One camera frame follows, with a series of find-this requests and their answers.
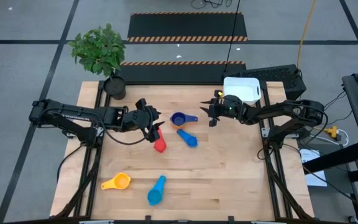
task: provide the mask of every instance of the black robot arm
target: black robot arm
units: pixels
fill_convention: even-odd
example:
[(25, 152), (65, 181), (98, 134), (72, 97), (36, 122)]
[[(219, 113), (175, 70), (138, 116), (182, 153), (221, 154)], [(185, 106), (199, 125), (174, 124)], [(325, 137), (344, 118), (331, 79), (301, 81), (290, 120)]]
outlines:
[(82, 127), (70, 119), (90, 121), (104, 130), (117, 132), (140, 129), (146, 140), (158, 140), (160, 136), (157, 130), (162, 123), (153, 122), (159, 118), (160, 113), (153, 106), (147, 106), (144, 99), (140, 99), (135, 105), (136, 110), (128, 111), (126, 106), (91, 109), (65, 105), (53, 100), (34, 101), (29, 120), (38, 128), (49, 124), (74, 134), (87, 146), (95, 146), (98, 130), (94, 127)]
[(324, 106), (311, 100), (284, 101), (262, 108), (255, 108), (243, 103), (238, 97), (215, 91), (215, 98), (202, 103), (209, 108), (201, 108), (211, 118), (209, 126), (217, 125), (220, 116), (238, 119), (246, 125), (257, 124), (260, 120), (276, 116), (290, 116), (292, 119), (281, 126), (270, 127), (267, 144), (275, 149), (282, 147), (285, 136), (305, 126), (314, 127), (322, 123)]

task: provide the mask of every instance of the black plant pot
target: black plant pot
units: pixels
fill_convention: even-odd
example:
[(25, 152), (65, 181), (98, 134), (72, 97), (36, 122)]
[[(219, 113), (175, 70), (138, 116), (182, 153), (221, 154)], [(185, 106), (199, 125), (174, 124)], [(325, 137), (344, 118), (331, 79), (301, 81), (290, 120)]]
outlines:
[(125, 95), (125, 81), (121, 77), (113, 76), (104, 81), (103, 89), (116, 100), (122, 100)]

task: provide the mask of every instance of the white container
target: white container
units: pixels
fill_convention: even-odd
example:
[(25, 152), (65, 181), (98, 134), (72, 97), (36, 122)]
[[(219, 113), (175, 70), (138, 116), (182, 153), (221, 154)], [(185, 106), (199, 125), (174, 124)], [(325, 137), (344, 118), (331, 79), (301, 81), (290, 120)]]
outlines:
[(225, 96), (234, 95), (243, 103), (253, 105), (260, 100), (261, 92), (259, 80), (256, 78), (226, 77), (223, 80)]

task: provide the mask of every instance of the wooden table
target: wooden table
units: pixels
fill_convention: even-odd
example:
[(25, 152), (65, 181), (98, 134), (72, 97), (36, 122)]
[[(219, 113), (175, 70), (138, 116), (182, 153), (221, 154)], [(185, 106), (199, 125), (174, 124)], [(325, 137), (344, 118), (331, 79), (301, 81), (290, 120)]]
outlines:
[[(77, 105), (92, 108), (97, 86), (98, 82), (83, 82)], [(160, 154), (147, 141), (123, 146), (105, 136), (92, 219), (143, 220), (146, 215), (151, 215), (153, 220), (227, 220), (232, 215), (239, 221), (274, 220), (265, 162), (256, 156), (262, 148), (259, 125), (246, 126), (233, 119), (221, 118), (216, 127), (210, 128), (209, 118), (199, 109), (202, 106), (200, 101), (211, 99), (214, 90), (222, 88), (127, 86), (127, 95), (123, 100), (111, 100), (111, 106), (127, 105), (134, 110), (135, 102), (145, 98), (149, 105), (157, 108), (162, 113), (159, 121), (165, 121), (161, 129), (167, 150)], [(285, 100), (282, 83), (268, 83), (268, 93), (272, 104)], [(199, 118), (198, 123), (185, 128), (198, 138), (197, 148), (187, 147), (171, 127), (169, 117), (175, 111)], [(279, 117), (274, 121), (275, 124), (282, 124), (288, 119)], [(111, 133), (125, 142), (142, 137), (140, 131)], [(285, 143), (297, 147), (295, 140), (286, 139)], [(65, 154), (78, 145), (78, 140), (69, 139)], [(51, 215), (58, 213), (77, 190), (84, 154), (83, 149), (64, 163)], [(299, 154), (284, 146), (281, 155), (289, 191), (313, 216)], [(118, 172), (131, 176), (130, 186), (125, 190), (101, 190), (101, 183)], [(160, 175), (167, 176), (163, 201), (151, 207), (147, 193)], [(282, 195), (278, 188), (277, 192), (281, 216), (284, 217)], [(86, 192), (82, 213), (85, 213), (87, 197)]]

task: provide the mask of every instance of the green leaves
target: green leaves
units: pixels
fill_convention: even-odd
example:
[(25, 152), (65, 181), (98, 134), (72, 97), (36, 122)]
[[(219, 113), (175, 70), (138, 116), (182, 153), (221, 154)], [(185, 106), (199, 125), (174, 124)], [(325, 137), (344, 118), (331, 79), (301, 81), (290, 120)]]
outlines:
[(125, 46), (121, 36), (112, 30), (111, 24), (106, 28), (92, 29), (83, 37), (78, 34), (75, 41), (68, 43), (72, 47), (71, 56), (74, 62), (84, 66), (86, 71), (97, 75), (110, 76), (115, 69), (120, 70), (120, 64), (125, 59)]

